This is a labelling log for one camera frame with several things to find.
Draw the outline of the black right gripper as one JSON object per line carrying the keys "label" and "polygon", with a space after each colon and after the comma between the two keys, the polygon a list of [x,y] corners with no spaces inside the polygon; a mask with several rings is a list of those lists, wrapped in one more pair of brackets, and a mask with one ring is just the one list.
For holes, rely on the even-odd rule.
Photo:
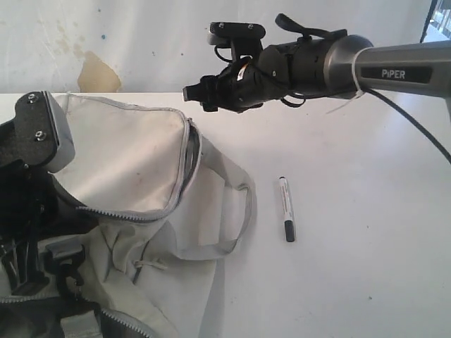
{"label": "black right gripper", "polygon": [[263,103],[280,99],[290,87],[288,67],[284,63],[264,65],[250,58],[231,63],[219,75],[183,88],[184,101],[201,101],[202,109],[219,108],[241,113]]}

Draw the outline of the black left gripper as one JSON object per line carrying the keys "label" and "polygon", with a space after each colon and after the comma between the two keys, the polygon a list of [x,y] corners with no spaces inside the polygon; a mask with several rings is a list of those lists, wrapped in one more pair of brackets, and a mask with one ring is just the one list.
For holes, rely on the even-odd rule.
{"label": "black left gripper", "polygon": [[50,172],[19,159],[13,121],[1,126],[1,277],[7,294],[36,294],[54,276],[58,290],[66,280],[81,286],[78,268],[85,259],[79,243],[39,252],[39,241],[62,226]]}

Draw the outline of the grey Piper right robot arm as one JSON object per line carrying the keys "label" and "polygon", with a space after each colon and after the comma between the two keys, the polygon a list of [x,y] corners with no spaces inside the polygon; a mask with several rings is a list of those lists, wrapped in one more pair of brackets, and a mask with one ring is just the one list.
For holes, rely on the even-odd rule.
{"label": "grey Piper right robot arm", "polygon": [[270,45],[183,89],[205,111],[242,113],[287,96],[351,99],[366,90],[450,99],[450,42],[374,47],[359,35]]}

